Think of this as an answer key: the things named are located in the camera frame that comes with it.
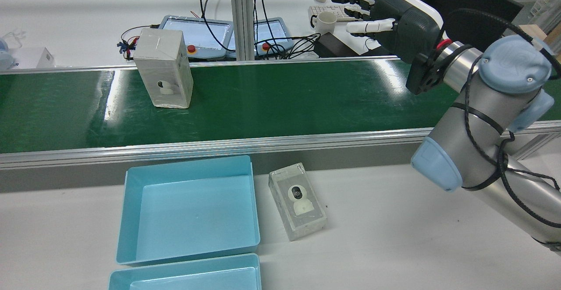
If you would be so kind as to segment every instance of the plastic bin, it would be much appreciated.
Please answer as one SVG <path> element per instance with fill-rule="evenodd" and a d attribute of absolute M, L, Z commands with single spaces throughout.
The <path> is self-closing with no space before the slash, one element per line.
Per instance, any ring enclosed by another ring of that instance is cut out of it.
<path fill-rule="evenodd" d="M 244 254 L 112 272 L 109 290 L 261 290 L 259 258 Z"/>
<path fill-rule="evenodd" d="M 118 264 L 243 254 L 254 252 L 259 242 L 249 156 L 127 171 Z"/>

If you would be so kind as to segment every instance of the security camera box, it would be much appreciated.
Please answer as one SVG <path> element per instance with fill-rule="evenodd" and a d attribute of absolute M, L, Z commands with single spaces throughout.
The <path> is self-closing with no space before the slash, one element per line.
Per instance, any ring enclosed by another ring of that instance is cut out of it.
<path fill-rule="evenodd" d="M 54 58 L 44 47 L 13 48 L 8 53 L 14 57 L 12 70 L 54 68 Z"/>
<path fill-rule="evenodd" d="M 319 231 L 327 223 L 302 163 L 271 172 L 269 188 L 289 240 Z"/>
<path fill-rule="evenodd" d="M 182 31 L 144 28 L 134 61 L 154 106 L 189 107 L 193 77 Z"/>

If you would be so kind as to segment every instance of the table surface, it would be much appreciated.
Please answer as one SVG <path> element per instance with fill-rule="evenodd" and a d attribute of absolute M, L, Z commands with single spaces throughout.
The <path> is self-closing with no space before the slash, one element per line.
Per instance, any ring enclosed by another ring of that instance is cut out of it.
<path fill-rule="evenodd" d="M 559 179 L 561 138 L 551 144 L 523 163 Z M 409 165 L 309 176 L 328 224 L 295 242 L 268 175 L 255 176 L 265 290 L 559 289 L 561 258 L 469 192 L 443 192 Z M 115 263 L 123 190 L 0 194 L 2 288 L 105 289 L 124 268 Z"/>
<path fill-rule="evenodd" d="M 267 17 L 283 18 L 292 36 L 306 36 L 314 33 L 308 7 L 329 3 L 265 0 L 265 8 Z M 264 19 L 261 0 L 257 4 L 258 19 Z M 118 51 L 122 32 L 159 24 L 167 15 L 193 17 L 190 11 L 200 15 L 199 0 L 2 0 L 0 36 L 12 31 L 22 34 L 24 47 L 46 47 L 59 67 L 134 66 Z M 231 21 L 230 0 L 209 0 L 206 17 Z M 366 52 L 366 37 L 353 37 L 344 29 L 345 23 L 337 23 L 335 36 L 359 54 Z M 12 48 L 18 46 L 12 37 L 6 41 Z"/>

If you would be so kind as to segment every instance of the cardboard box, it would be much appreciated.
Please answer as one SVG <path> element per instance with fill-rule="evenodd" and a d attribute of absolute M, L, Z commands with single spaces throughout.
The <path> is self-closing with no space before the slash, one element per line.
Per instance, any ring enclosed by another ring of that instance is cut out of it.
<path fill-rule="evenodd" d="M 8 49 L 14 57 L 10 70 L 54 68 L 54 58 L 44 47 Z"/>
<path fill-rule="evenodd" d="M 182 31 L 143 29 L 134 61 L 154 106 L 189 107 L 193 77 Z"/>

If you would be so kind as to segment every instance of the metal post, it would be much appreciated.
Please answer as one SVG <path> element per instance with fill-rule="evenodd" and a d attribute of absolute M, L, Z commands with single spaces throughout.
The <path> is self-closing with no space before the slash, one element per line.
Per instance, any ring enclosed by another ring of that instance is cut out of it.
<path fill-rule="evenodd" d="M 253 0 L 232 0 L 237 60 L 254 60 Z"/>

